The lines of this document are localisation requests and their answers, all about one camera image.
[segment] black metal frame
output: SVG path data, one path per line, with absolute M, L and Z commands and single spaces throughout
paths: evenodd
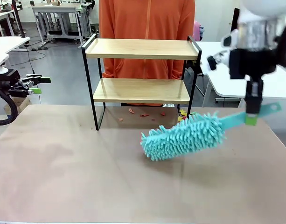
M 93 91 L 92 91 L 92 85 L 91 85 L 91 79 L 90 79 L 90 72 L 89 72 L 89 67 L 88 67 L 88 62 L 87 62 L 87 56 L 86 56 L 86 50 L 87 48 L 93 43 L 94 40 L 96 40 L 97 34 L 93 34 L 89 40 L 86 41 L 86 43 L 81 47 L 82 49 L 82 54 L 83 54 L 83 60 L 84 60 L 84 66 L 85 66 L 85 71 L 86 71 L 86 77 L 87 77 L 87 83 L 88 83 L 88 89 L 89 89 L 89 95 L 90 95 L 90 100 L 91 100 L 91 106 L 92 106 L 92 111 L 93 111 L 93 117 L 94 117 L 94 122 L 95 122 L 95 128 L 98 131 L 100 129 L 101 126 L 101 122 L 105 113 L 105 102 L 103 103 L 104 109 L 101 112 L 101 115 L 99 117 L 99 120 L 97 120 L 97 115 L 96 115 L 96 110 L 95 110 L 95 103 L 94 103 L 94 98 L 93 98 Z M 192 66 L 195 74 L 196 72 L 202 71 L 200 68 L 200 62 L 201 62 L 201 55 L 202 55 L 202 50 L 201 48 L 197 45 L 197 43 L 194 41 L 194 39 L 191 36 L 188 36 L 188 41 L 191 41 L 195 47 L 199 50 L 198 53 L 198 58 L 196 61 L 194 61 L 194 65 Z M 100 62 L 100 58 L 97 58 L 98 61 L 98 71 L 99 71 L 99 77 L 102 78 L 102 71 L 101 71 L 101 62 Z M 187 60 L 184 60 L 183 63 L 183 69 L 182 69 L 182 77 L 181 79 L 184 79 L 184 73 L 185 73 L 185 69 L 186 69 L 186 65 L 187 65 Z M 193 96 L 194 96 L 194 92 L 195 92 L 195 83 L 197 80 L 197 75 L 194 75 L 194 80 L 193 80 L 193 85 L 192 85 L 192 89 L 190 92 L 190 96 L 189 96 L 189 104 L 188 104 L 188 114 L 190 114 L 190 109 L 191 109 L 191 105 L 193 102 Z
M 101 115 L 99 117 L 99 120 L 97 121 L 97 115 L 96 115 L 96 110 L 95 110 L 95 104 L 94 104 L 94 98 L 93 98 L 93 91 L 92 91 L 92 86 L 91 86 L 91 79 L 90 79 L 90 73 L 89 73 L 89 67 L 88 67 L 88 62 L 87 62 L 87 56 L 86 56 L 86 50 L 87 48 L 91 45 L 91 43 L 97 39 L 97 34 L 93 34 L 89 40 L 86 41 L 86 43 L 81 47 L 82 48 L 82 54 L 83 54 L 83 60 L 84 60 L 84 65 L 85 65 L 85 71 L 86 71 L 86 77 L 87 77 L 87 83 L 88 83 L 88 89 L 89 89 L 89 95 L 90 95 L 90 100 L 91 100 L 91 106 L 92 106 L 92 111 L 93 111 L 93 117 L 94 117 L 94 122 L 95 122 L 95 128 L 98 131 L 101 126 L 102 118 L 104 117 L 105 113 L 105 102 L 103 103 L 104 109 L 101 112 Z M 97 59 L 98 61 L 98 68 L 99 68 L 99 77 L 102 78 L 102 72 L 101 72 L 101 63 L 100 63 L 100 58 Z
M 194 92 L 195 92 L 195 83 L 197 82 L 197 77 L 199 73 L 202 72 L 202 69 L 200 67 L 200 63 L 201 63 L 201 56 L 202 56 L 202 49 L 199 47 L 199 45 L 194 41 L 192 36 L 188 36 L 188 41 L 191 41 L 193 43 L 193 45 L 197 48 L 197 50 L 199 51 L 198 53 L 198 58 L 196 61 L 193 61 L 193 65 L 191 66 L 191 68 L 193 69 L 195 75 L 194 75 L 194 79 L 193 79 L 193 84 L 191 86 L 191 91 L 190 91 L 190 96 L 189 96 L 189 103 L 188 103 L 188 115 L 190 114 L 190 110 L 191 110 L 191 105 L 193 103 L 193 98 L 194 98 Z M 182 76 L 181 79 L 184 79 L 184 74 L 185 74 L 185 69 L 187 68 L 187 61 L 184 60 L 183 63 L 183 69 L 182 69 Z M 179 112 L 180 110 L 180 105 L 177 105 L 177 110 Z

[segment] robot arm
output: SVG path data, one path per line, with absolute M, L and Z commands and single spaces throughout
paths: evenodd
M 245 93 L 247 125 L 255 125 L 260 112 L 264 86 L 261 77 L 274 72 L 277 65 L 286 67 L 286 27 L 278 35 L 284 13 L 286 0 L 243 0 L 238 28 L 222 39 L 222 46 L 228 50 L 208 57 L 210 70 L 224 63 L 231 79 L 250 76 Z
M 10 96 L 25 98 L 27 95 L 41 94 L 39 88 L 32 88 L 32 86 L 51 83 L 50 78 L 37 74 L 29 74 L 26 78 L 21 78 L 17 70 L 3 66 L 8 57 L 8 54 L 0 53 L 0 97 L 10 106 L 11 115 L 6 120 L 0 120 L 0 126 L 10 124 L 18 115 L 16 104 Z

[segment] wooden shelf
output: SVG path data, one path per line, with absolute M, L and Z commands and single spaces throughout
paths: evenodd
M 182 80 L 102 78 L 94 101 L 188 104 L 189 95 Z
M 86 50 L 91 58 L 136 58 L 196 60 L 190 41 L 97 38 Z

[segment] two-tier shelf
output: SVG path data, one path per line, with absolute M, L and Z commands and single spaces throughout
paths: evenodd
M 183 82 L 184 71 L 187 60 L 195 62 L 195 67 L 198 68 L 202 54 L 191 36 L 187 41 L 173 41 L 103 39 L 97 38 L 97 34 L 94 34 L 82 46 L 82 54 L 96 130 L 100 128 L 105 103 L 108 102 L 188 104 L 188 114 L 190 113 L 197 74 L 194 76 L 189 95 Z M 98 60 L 100 81 L 94 94 L 87 58 Z M 184 65 L 181 80 L 102 78 L 100 58 L 184 60 Z M 104 109 L 99 120 L 97 120 L 94 102 L 103 102 Z

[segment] table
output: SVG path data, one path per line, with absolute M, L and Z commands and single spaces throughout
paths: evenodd
M 60 6 L 53 6 L 47 5 L 46 3 L 36 3 L 35 6 L 31 7 L 33 10 L 37 29 L 39 31 L 39 35 L 42 41 L 41 46 L 46 44 L 46 42 L 43 40 L 43 36 L 51 38 L 79 38 L 82 45 L 83 39 L 85 39 L 91 34 L 91 28 L 88 29 L 89 17 L 83 8 L 84 6 L 86 7 L 89 5 L 90 4 L 81 3 L 61 3 Z M 62 34 L 60 35 L 49 33 L 49 30 L 53 29 L 52 27 L 50 27 L 50 21 L 53 21 L 51 13 L 58 14 L 60 27 L 62 30 Z M 78 35 L 68 34 L 68 30 L 71 28 L 70 19 L 68 16 L 69 13 L 74 14 L 76 17 Z
M 286 223 L 286 148 L 263 120 L 217 148 L 152 162 L 140 133 L 170 127 L 177 111 L 128 109 L 107 107 L 96 131 L 89 106 L 28 106 L 0 136 L 0 220 Z
M 29 37 L 22 38 L 20 36 L 0 36 L 0 52 L 8 53 L 29 40 Z M 6 60 L 6 67 L 11 68 L 9 60 Z
M 202 49 L 201 62 L 205 62 L 209 55 L 214 55 L 223 48 L 220 42 L 198 42 Z M 229 68 L 224 64 L 219 64 L 217 70 L 210 71 L 208 74 L 209 83 L 207 85 L 203 106 L 206 105 L 212 88 L 221 97 L 244 98 L 246 80 L 231 80 Z M 286 99 L 286 71 L 281 67 L 271 74 L 263 76 L 264 88 L 263 98 Z
M 11 26 L 11 23 L 10 23 L 10 20 L 9 20 L 9 14 L 10 14 L 10 13 L 13 13 L 13 12 L 14 12 L 14 10 L 9 11 L 9 12 L 0 13 L 0 20 L 3 20 L 3 19 L 6 19 L 6 20 L 7 20 L 7 23 L 8 23 L 9 29 L 10 29 L 11 36 L 14 36 L 14 33 L 13 33 L 13 29 L 12 29 L 12 26 Z M 1 24 L 0 24 L 0 32 L 1 32 L 1 35 L 4 36 L 4 33 L 3 33 L 3 30 L 2 30 Z

